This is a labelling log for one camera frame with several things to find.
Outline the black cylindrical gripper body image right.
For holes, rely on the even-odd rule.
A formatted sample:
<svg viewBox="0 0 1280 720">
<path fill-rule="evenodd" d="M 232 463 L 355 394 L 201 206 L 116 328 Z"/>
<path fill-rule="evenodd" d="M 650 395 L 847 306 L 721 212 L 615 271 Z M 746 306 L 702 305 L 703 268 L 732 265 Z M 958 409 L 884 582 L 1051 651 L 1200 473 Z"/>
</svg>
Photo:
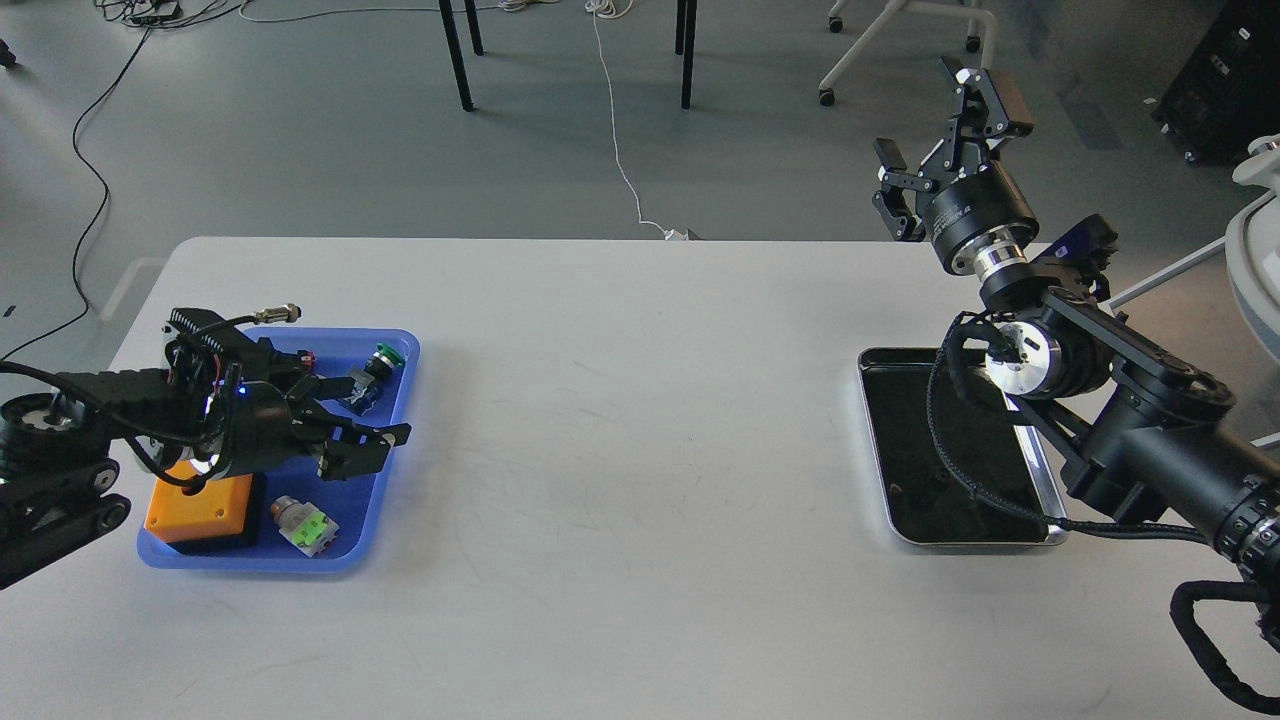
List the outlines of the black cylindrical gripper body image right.
<svg viewBox="0 0 1280 720">
<path fill-rule="evenodd" d="M 969 245 L 979 237 L 1009 231 L 1024 249 L 1041 231 L 1025 195 L 996 160 L 922 197 L 920 219 L 934 254 L 951 275 L 974 272 L 977 251 Z"/>
</svg>

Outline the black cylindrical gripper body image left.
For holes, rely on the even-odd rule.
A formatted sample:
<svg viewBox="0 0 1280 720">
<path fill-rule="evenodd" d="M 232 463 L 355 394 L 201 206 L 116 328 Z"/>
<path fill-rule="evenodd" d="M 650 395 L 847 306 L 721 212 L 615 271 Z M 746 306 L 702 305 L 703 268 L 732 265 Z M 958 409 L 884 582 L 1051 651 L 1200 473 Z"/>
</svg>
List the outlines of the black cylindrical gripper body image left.
<svg viewBox="0 0 1280 720">
<path fill-rule="evenodd" d="M 215 461 L 215 478 L 268 471 L 293 457 L 316 454 L 320 425 L 310 398 L 291 400 L 265 380 L 238 386 Z"/>
</svg>

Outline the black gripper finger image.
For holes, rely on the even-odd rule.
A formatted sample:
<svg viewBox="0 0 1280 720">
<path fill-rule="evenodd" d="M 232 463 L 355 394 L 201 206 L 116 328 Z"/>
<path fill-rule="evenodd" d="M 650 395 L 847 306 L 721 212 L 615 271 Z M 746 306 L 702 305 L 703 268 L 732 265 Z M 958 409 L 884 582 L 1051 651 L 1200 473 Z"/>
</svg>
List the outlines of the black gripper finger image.
<svg viewBox="0 0 1280 720">
<path fill-rule="evenodd" d="M 372 386 L 372 374 L 353 369 L 343 377 L 307 375 L 285 392 L 288 404 L 303 400 L 335 400 L 347 409 L 367 407 L 366 396 Z"/>
<path fill-rule="evenodd" d="M 922 219 L 908 206 L 905 192 L 924 193 L 928 199 L 940 191 L 940 181 L 925 176 L 924 170 L 909 172 L 900 147 L 891 138 L 876 138 L 873 149 L 879 159 L 881 182 L 873 206 L 895 241 L 922 242 L 925 237 Z"/>
<path fill-rule="evenodd" d="M 348 480 L 383 471 L 390 451 L 406 445 L 411 432 L 408 423 L 367 427 L 340 416 L 305 416 L 300 443 L 315 460 L 320 480 Z"/>
<path fill-rule="evenodd" d="M 1001 147 L 1034 129 L 1034 119 L 1015 79 L 1002 70 L 964 67 L 959 59 L 940 63 L 955 81 L 956 106 L 934 149 L 938 181 L 1001 167 Z"/>
</svg>

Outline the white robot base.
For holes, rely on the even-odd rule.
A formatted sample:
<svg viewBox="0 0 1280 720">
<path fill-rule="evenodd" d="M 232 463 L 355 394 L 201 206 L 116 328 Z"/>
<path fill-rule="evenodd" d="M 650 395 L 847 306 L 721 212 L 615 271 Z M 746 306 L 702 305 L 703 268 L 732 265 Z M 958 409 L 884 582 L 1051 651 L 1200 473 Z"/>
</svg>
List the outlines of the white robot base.
<svg viewBox="0 0 1280 720">
<path fill-rule="evenodd" d="M 1266 193 L 1230 219 L 1224 234 L 1115 293 L 1117 309 L 1160 284 L 1225 254 L 1228 277 L 1247 325 L 1263 350 L 1279 359 L 1279 136 L 1266 135 L 1248 146 L 1249 156 L 1231 173 L 1235 183 L 1260 186 Z"/>
</svg>

